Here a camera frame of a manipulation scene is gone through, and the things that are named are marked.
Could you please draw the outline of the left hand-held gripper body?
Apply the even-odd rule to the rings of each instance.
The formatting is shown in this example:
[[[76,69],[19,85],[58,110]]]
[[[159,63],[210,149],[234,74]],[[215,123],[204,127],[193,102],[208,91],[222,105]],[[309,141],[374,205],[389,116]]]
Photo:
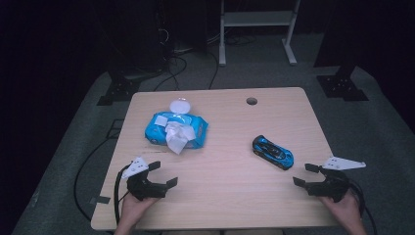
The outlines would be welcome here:
[[[148,179],[149,164],[137,157],[121,174],[127,180],[127,190],[138,200],[145,198],[164,198],[167,192],[166,183],[154,183]]]

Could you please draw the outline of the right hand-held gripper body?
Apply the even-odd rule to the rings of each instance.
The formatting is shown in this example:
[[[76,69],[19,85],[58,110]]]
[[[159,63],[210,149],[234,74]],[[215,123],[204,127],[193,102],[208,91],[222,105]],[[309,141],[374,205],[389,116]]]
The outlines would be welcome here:
[[[320,171],[325,179],[322,182],[308,182],[306,191],[310,196],[329,197],[335,203],[339,202],[346,192],[351,189],[360,203],[364,202],[361,188],[349,179],[345,170],[366,167],[365,162],[356,162],[339,157],[330,157],[320,165]]]

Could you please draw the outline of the blue wet wipes pack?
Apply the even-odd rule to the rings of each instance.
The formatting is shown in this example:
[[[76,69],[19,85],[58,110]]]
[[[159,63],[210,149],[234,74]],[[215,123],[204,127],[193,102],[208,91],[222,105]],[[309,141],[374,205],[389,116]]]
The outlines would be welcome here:
[[[196,138],[191,142],[192,147],[186,149],[200,149],[204,146],[208,123],[199,116],[190,113],[191,104],[186,99],[173,100],[169,105],[168,112],[155,113],[145,129],[145,137],[150,143],[155,145],[166,144],[165,127],[170,121],[177,121],[191,125],[196,134]]]

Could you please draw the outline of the white wet wipe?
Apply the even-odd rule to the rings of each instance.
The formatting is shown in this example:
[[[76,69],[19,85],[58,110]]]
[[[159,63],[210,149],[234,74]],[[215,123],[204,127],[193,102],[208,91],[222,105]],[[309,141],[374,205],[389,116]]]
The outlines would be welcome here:
[[[165,127],[167,147],[179,155],[184,149],[191,148],[191,142],[196,138],[194,128],[189,124],[170,121]]]

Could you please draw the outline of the blue toy car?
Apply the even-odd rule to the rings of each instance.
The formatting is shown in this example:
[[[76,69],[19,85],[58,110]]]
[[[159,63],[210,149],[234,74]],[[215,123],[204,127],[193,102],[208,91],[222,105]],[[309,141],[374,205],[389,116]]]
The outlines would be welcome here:
[[[294,156],[291,151],[274,144],[263,135],[258,135],[254,139],[253,152],[283,170],[288,170],[294,165]]]

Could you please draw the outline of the person's left hand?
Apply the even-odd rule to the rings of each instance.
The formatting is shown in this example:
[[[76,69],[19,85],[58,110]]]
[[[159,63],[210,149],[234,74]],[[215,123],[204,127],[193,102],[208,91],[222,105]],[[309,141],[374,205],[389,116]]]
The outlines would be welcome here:
[[[140,201],[131,193],[128,193],[123,198],[121,216],[117,229],[131,230],[134,228],[146,210],[157,201],[157,198],[145,198]]]

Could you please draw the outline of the person's right hand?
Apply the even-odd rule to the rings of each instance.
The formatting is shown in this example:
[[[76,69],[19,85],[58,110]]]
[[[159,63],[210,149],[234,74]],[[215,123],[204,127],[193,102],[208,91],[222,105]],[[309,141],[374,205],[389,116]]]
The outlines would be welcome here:
[[[356,226],[361,221],[359,204],[350,191],[337,203],[329,197],[319,197],[319,200],[344,228]]]

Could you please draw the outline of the grey tape piece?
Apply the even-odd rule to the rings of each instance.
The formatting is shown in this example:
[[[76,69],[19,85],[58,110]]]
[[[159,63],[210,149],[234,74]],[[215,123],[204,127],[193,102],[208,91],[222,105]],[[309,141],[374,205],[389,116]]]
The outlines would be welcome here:
[[[89,204],[91,204],[91,205],[97,205],[97,204],[107,205],[110,202],[110,200],[111,200],[111,198],[109,198],[109,197],[97,196],[97,197],[92,197],[89,200]]]

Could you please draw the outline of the black stand base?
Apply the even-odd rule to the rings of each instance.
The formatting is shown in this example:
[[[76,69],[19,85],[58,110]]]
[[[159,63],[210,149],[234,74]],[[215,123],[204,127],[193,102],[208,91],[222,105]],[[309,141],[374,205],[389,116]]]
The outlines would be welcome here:
[[[97,105],[110,106],[113,102],[130,101],[140,87],[139,71],[129,67],[112,67],[108,69],[108,74],[110,86]]]
[[[368,101],[365,93],[351,80],[355,65],[340,66],[335,74],[318,75],[317,80],[328,98],[343,98],[345,101]]]

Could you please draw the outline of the white metal stand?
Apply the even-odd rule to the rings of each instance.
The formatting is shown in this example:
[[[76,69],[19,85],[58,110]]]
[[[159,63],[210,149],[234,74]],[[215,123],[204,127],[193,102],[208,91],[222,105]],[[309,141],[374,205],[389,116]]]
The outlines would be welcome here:
[[[221,66],[226,65],[225,29],[227,27],[286,26],[288,31],[286,37],[282,39],[282,44],[289,64],[296,65],[298,61],[292,50],[291,40],[299,14],[300,2],[301,0],[295,0],[294,8],[288,11],[226,12],[225,0],[221,0],[218,63]]]

